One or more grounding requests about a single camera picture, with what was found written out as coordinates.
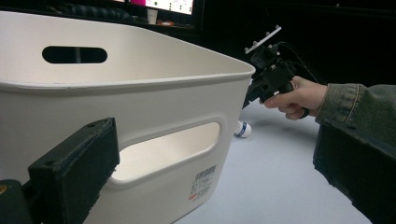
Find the barcode label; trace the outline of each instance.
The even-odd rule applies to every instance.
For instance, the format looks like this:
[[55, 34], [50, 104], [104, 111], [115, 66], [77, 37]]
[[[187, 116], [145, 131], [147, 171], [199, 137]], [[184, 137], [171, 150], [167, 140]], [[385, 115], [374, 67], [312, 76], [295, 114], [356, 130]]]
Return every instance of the barcode label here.
[[216, 170], [216, 165], [210, 167], [209, 169], [206, 169], [206, 170], [202, 171], [201, 173], [199, 173], [198, 175], [195, 176], [195, 181], [197, 179], [205, 177], [206, 175], [210, 175], [212, 173], [215, 173], [215, 170]]
[[216, 171], [216, 165], [198, 173], [192, 182], [190, 201], [195, 201], [203, 197], [210, 189], [212, 179]]

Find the black 3d-printed part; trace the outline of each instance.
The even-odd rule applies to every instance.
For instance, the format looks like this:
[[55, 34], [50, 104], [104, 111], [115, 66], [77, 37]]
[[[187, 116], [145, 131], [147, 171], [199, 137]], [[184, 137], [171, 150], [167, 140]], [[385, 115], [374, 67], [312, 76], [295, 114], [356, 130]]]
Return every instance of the black 3d-printed part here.
[[320, 125], [315, 168], [374, 224], [396, 223], [396, 149], [343, 124]]
[[0, 180], [0, 223], [33, 223], [18, 180]]
[[83, 223], [119, 163], [115, 120], [102, 119], [30, 165], [32, 187], [42, 194], [48, 209], [44, 223]]

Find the hand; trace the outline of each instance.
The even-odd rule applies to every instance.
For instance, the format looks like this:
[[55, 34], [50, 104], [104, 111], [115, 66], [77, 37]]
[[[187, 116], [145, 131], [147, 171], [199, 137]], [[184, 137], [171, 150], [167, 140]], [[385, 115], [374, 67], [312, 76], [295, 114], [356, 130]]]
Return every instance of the hand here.
[[299, 119], [303, 107], [310, 110], [309, 115], [315, 117], [326, 95], [327, 86], [309, 81], [302, 77], [294, 77], [291, 81], [294, 91], [277, 94], [264, 102], [267, 108], [278, 108], [286, 113], [287, 119]]

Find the white ball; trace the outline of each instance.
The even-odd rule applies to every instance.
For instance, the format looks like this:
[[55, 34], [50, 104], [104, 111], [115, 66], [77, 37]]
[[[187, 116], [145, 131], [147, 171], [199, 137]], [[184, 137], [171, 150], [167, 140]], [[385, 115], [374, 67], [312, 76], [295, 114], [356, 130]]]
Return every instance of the white ball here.
[[234, 133], [238, 137], [247, 138], [251, 135], [251, 126], [244, 121], [238, 120]]

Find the barcode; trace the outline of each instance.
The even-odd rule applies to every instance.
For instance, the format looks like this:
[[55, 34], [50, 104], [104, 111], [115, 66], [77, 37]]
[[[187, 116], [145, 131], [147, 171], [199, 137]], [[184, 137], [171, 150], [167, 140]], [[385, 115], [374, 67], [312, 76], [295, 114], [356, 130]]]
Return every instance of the barcode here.
[[199, 173], [198, 175], [195, 176], [195, 181], [197, 179], [201, 179], [201, 178], [203, 178], [203, 177], [205, 177], [207, 175], [210, 175], [210, 174], [214, 173], [215, 170], [216, 170], [216, 165], [214, 165], [214, 166], [202, 171], [201, 173]]

